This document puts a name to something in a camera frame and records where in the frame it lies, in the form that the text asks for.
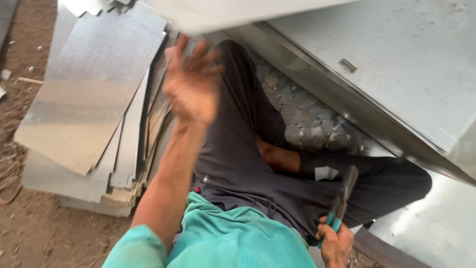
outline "dark pants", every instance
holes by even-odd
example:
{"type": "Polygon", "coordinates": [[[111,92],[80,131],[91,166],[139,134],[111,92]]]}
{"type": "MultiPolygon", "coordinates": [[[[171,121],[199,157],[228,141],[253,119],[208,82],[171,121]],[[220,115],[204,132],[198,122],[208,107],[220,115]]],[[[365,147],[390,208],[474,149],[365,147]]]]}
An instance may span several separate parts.
{"type": "Polygon", "coordinates": [[[330,166],[343,174],[357,166],[359,179],[350,197],[344,223],[354,227],[422,199],[431,188],[428,173],[415,164],[391,157],[300,153],[301,178],[273,172],[257,146],[265,142],[287,148],[285,124],[265,96],[246,50],[234,41],[218,45],[225,65],[221,102],[195,169],[193,186],[225,211],[251,206],[286,226],[294,227],[311,245],[317,244],[318,219],[327,214],[339,191],[339,177],[315,181],[314,167],[330,166]]]}

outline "tin snips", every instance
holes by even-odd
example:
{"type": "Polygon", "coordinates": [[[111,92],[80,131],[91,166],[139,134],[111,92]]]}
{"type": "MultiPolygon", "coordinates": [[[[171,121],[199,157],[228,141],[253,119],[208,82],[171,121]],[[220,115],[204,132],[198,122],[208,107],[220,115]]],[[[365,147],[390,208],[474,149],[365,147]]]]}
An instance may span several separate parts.
{"type": "MultiPolygon", "coordinates": [[[[332,207],[327,215],[326,224],[331,226],[332,229],[337,233],[339,231],[340,224],[347,210],[347,200],[349,200],[352,190],[357,182],[358,171],[356,166],[351,165],[344,177],[342,178],[342,185],[340,187],[340,192],[334,199],[332,207]]],[[[319,248],[322,246],[324,238],[319,241],[317,245],[319,248]]]]}

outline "left hand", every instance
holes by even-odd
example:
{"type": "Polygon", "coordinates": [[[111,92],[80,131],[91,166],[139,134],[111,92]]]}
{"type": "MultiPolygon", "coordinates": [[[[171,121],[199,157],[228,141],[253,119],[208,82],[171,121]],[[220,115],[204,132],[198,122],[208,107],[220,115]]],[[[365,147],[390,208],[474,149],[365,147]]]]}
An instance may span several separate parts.
{"type": "Polygon", "coordinates": [[[325,224],[327,216],[319,219],[316,238],[324,238],[321,248],[321,256],[326,268],[344,268],[349,260],[350,251],[354,244],[354,234],[343,223],[339,231],[334,232],[331,226],[325,224]]]}
{"type": "Polygon", "coordinates": [[[166,50],[169,64],[162,90],[180,120],[207,126],[218,113],[223,66],[209,65],[220,56],[220,51],[208,52],[208,42],[203,39],[195,46],[189,61],[184,61],[183,51],[187,44],[188,37],[181,34],[177,45],[166,50]]]}

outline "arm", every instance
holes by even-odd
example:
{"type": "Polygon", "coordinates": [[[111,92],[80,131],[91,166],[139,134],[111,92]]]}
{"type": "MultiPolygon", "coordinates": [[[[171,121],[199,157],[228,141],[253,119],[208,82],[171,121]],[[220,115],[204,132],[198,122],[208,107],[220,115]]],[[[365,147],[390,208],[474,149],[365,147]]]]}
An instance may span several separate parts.
{"type": "Polygon", "coordinates": [[[218,110],[221,67],[207,66],[219,53],[208,53],[208,44],[203,40],[184,66],[182,56],[187,43],[187,37],[181,35],[177,45],[166,51],[169,65],[162,90],[169,97],[178,121],[131,224],[131,227],[147,225],[167,247],[180,225],[198,152],[218,110]]]}

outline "soil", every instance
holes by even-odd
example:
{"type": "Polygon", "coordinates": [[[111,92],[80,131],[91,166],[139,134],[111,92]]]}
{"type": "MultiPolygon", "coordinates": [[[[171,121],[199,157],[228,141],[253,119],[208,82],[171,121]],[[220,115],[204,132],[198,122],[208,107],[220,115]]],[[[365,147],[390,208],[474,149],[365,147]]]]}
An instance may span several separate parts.
{"type": "MultiPolygon", "coordinates": [[[[16,78],[43,80],[56,4],[57,0],[19,0],[0,52],[0,70],[12,71],[8,81],[0,82],[7,92],[0,99],[0,175],[19,161],[0,178],[1,187],[18,174],[15,183],[0,192],[3,200],[9,200],[21,187],[27,150],[13,142],[13,135],[40,90],[40,85],[16,78]]],[[[11,203],[0,205],[0,267],[99,268],[130,222],[131,218],[64,208],[54,195],[22,189],[11,203]]],[[[381,267],[357,251],[353,251],[349,266],[381,267]]]]}

